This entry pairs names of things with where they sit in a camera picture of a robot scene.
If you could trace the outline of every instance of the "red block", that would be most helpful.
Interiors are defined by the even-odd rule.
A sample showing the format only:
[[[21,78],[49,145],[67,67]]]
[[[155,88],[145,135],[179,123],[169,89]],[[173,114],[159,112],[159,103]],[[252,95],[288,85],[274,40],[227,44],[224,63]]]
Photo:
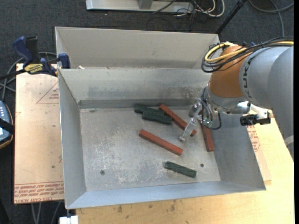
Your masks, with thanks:
[[[165,148],[166,150],[168,150],[178,156],[180,156],[183,153],[183,150],[180,147],[175,146],[174,144],[169,143],[169,142],[153,135],[152,133],[145,131],[144,129],[140,130],[139,136],[141,138],[144,138],[144,139],[154,143],[154,144],[157,144],[158,146],[160,146],[162,148]]]
[[[208,152],[214,151],[214,142],[212,139],[211,130],[209,128],[205,127],[203,124],[200,124],[200,126],[201,126],[201,130],[202,130],[202,134],[205,139],[206,150]]]
[[[183,121],[178,115],[176,115],[170,108],[168,108],[166,105],[161,104],[159,107],[159,110],[162,110],[165,112],[165,115],[172,118],[172,121],[179,126],[182,130],[185,130],[187,123]],[[193,137],[196,134],[196,130],[193,130],[191,133],[191,137]]]

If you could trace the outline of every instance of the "green block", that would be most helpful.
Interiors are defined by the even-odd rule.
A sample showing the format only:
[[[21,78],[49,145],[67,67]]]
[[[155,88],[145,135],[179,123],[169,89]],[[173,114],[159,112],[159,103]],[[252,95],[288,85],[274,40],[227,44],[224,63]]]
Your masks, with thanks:
[[[144,111],[142,113],[142,119],[147,119],[147,120],[155,121],[155,122],[166,124],[166,125],[170,125],[172,123],[171,117],[159,115],[159,114],[151,113],[151,112],[147,112],[147,111]]]
[[[145,105],[139,105],[139,104],[135,105],[134,112],[136,112],[136,113],[148,112],[148,113],[155,113],[157,115],[163,115],[164,116],[164,111],[163,110],[156,110],[156,109],[153,109],[153,108],[149,108]]]
[[[176,173],[179,174],[183,174],[185,176],[191,177],[191,178],[195,178],[196,177],[196,171],[190,168],[186,168],[184,166],[178,165],[176,163],[173,162],[169,162],[167,161],[164,165],[164,168],[174,171]]]

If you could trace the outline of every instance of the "wooden table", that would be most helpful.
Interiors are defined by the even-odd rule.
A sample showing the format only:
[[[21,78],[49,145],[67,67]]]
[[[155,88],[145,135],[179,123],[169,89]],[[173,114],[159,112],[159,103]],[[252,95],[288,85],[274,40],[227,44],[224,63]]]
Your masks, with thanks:
[[[77,209],[80,224],[291,224],[294,162],[274,119],[256,125],[271,174],[266,191]]]

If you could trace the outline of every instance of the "cardboard sheet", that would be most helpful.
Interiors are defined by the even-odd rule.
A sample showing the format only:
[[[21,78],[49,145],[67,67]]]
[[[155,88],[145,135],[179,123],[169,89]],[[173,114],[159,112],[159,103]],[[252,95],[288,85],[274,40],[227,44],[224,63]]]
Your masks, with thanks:
[[[16,77],[14,203],[64,199],[58,79]]]

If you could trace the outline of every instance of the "cable bundle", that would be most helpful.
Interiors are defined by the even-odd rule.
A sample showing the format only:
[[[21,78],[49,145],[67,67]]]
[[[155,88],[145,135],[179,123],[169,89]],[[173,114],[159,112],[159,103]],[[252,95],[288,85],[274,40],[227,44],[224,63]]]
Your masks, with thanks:
[[[218,51],[219,49],[224,50],[227,47],[235,46],[236,44],[230,43],[230,42],[221,42],[217,45],[214,45],[210,48],[210,50],[204,55],[202,58],[201,63],[201,69],[206,73],[212,73],[215,71],[224,71],[235,65],[236,63],[230,65],[226,69],[221,68],[227,64],[228,62],[231,62],[241,56],[248,55],[249,53],[253,53],[261,48],[268,48],[268,47],[274,47],[274,46],[292,46],[294,45],[294,38],[293,37],[277,37],[274,39],[271,39],[269,41],[256,44],[256,45],[246,45],[242,48],[239,48],[238,50],[227,53],[225,55],[219,56],[217,58],[212,58],[213,55]]]

